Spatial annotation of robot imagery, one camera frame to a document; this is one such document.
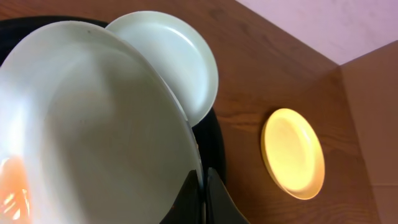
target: small white plate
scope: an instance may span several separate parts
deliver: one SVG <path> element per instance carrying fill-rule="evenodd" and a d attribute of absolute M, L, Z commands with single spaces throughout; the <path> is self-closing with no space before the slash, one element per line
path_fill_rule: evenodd
<path fill-rule="evenodd" d="M 173 91 L 191 126 L 209 112 L 218 89 L 215 58 L 203 37 L 162 12 L 122 16 L 107 27 L 135 47 Z"/>
<path fill-rule="evenodd" d="M 275 183 L 302 200 L 315 197 L 325 178 L 322 148 L 310 124 L 294 110 L 279 109 L 262 130 L 261 151 Z"/>
<path fill-rule="evenodd" d="M 33 223 L 159 223 L 190 170 L 203 186 L 164 82 L 102 27 L 29 34 L 0 68 L 0 108 L 0 161 L 23 160 Z"/>

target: yellow plate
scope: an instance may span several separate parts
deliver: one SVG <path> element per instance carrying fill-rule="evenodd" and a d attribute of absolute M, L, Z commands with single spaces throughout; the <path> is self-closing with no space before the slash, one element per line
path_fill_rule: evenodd
<path fill-rule="evenodd" d="M 303 116 L 285 108 L 275 111 L 262 129 L 261 152 L 282 190 L 302 200 L 319 193 L 325 161 L 317 135 Z"/>

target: dish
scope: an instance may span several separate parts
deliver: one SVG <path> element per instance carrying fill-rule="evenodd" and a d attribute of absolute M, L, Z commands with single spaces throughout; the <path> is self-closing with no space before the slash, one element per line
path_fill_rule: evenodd
<path fill-rule="evenodd" d="M 167 87 L 102 27 L 56 22 L 29 34 L 0 68 L 0 108 L 0 160 L 21 159 L 33 222 L 158 223 L 190 170 L 203 187 Z"/>
<path fill-rule="evenodd" d="M 319 193 L 325 161 L 317 135 L 303 116 L 286 108 L 275 111 L 262 130 L 261 152 L 283 191 L 302 200 Z"/>
<path fill-rule="evenodd" d="M 162 12 L 141 11 L 117 18 L 106 29 L 148 60 L 191 126 L 206 116 L 217 95 L 218 71 L 213 53 L 194 28 Z"/>

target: tableware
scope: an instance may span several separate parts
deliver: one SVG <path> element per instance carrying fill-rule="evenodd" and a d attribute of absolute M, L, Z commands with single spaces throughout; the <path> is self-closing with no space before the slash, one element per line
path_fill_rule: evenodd
<path fill-rule="evenodd" d="M 322 148 L 310 124 L 290 109 L 279 109 L 261 135 L 264 163 L 275 183 L 302 200 L 315 197 L 325 178 Z"/>
<path fill-rule="evenodd" d="M 0 159 L 25 167 L 39 223 L 158 223 L 190 170 L 192 130 L 130 45 L 85 22 L 23 39 L 0 68 Z"/>
<path fill-rule="evenodd" d="M 194 126 L 209 112 L 218 89 L 213 53 L 186 22 L 154 11 L 119 17 L 107 30 L 135 47 L 153 66 Z"/>

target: wall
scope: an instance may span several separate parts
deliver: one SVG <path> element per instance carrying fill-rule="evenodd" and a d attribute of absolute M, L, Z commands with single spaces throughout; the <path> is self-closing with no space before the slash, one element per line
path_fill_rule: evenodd
<path fill-rule="evenodd" d="M 237 0 L 339 65 L 398 39 L 397 0 Z"/>
<path fill-rule="evenodd" d="M 398 223 L 398 41 L 341 67 L 383 224 Z"/>

